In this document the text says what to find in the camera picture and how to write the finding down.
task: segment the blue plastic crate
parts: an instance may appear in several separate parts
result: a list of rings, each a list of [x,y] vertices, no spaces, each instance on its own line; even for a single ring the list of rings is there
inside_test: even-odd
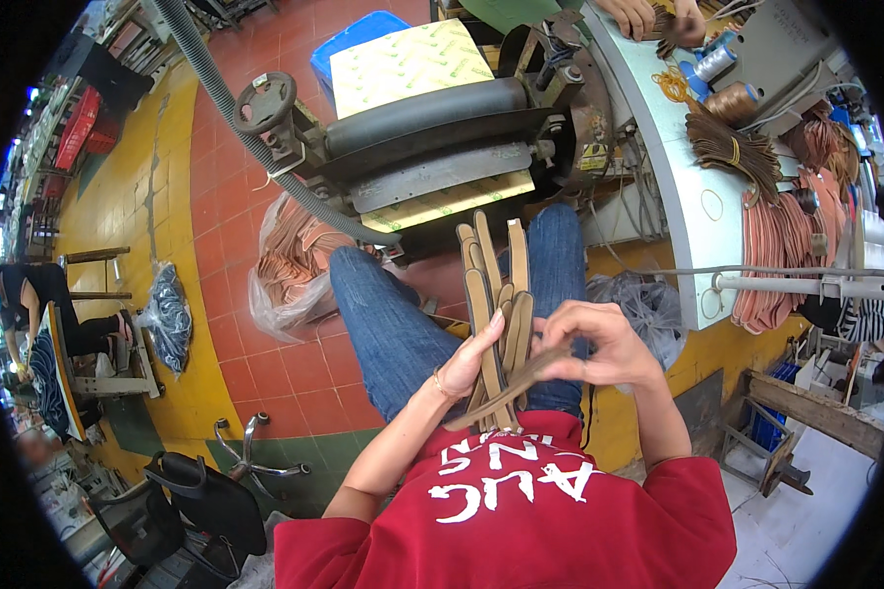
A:
[[[315,77],[324,95],[327,96],[331,107],[336,108],[333,100],[333,80],[331,78],[331,55],[350,49],[360,43],[379,39],[383,35],[389,35],[397,31],[411,28],[406,21],[386,10],[370,12],[353,25],[345,28],[336,35],[325,41],[318,49],[311,53],[311,69],[315,71]]]
[[[781,362],[774,371],[770,372],[769,376],[791,384],[796,382],[796,373],[799,372],[799,370],[799,365]],[[782,425],[786,424],[786,416],[782,413],[779,411],[773,411],[769,407],[764,406],[763,408],[766,409],[766,413],[777,418],[779,423]],[[769,452],[776,450],[779,442],[782,441],[782,431],[778,430],[778,428],[769,421],[766,421],[766,419],[760,414],[754,416],[753,431],[750,432],[749,436],[750,439],[761,447],[766,448]]]

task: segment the blue plastic bin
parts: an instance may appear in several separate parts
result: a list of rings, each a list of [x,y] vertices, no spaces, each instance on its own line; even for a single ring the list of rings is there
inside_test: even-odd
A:
[[[311,53],[311,69],[315,71],[315,77],[324,90],[331,107],[336,109],[333,100],[333,80],[331,78],[331,55],[350,49],[354,45],[379,39],[383,35],[389,35],[397,31],[411,28],[403,19],[392,12],[377,10],[370,12],[353,25],[345,28],[325,41],[314,53]]]

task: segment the black chair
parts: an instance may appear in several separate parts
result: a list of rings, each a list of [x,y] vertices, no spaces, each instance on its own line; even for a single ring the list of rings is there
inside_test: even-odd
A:
[[[154,454],[144,476],[144,482],[114,500],[89,501],[105,532],[132,564],[150,567],[184,549],[212,574],[231,582],[239,576],[234,550],[265,554],[268,547],[255,497],[207,466],[202,456],[193,460],[184,454]],[[162,487],[170,490],[171,501]],[[220,570],[200,554],[180,513],[224,542],[235,571]]]

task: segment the black rubber roller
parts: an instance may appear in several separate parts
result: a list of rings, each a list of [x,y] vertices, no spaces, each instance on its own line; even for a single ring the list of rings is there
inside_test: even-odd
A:
[[[524,87],[513,77],[438,89],[358,112],[327,127],[331,158],[439,124],[527,108]]]

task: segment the handwheel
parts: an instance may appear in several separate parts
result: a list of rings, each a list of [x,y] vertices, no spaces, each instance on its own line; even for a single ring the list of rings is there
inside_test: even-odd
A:
[[[233,117],[236,130],[243,135],[268,133],[284,123],[297,96],[295,78],[284,72],[262,74],[236,98],[236,116]]]

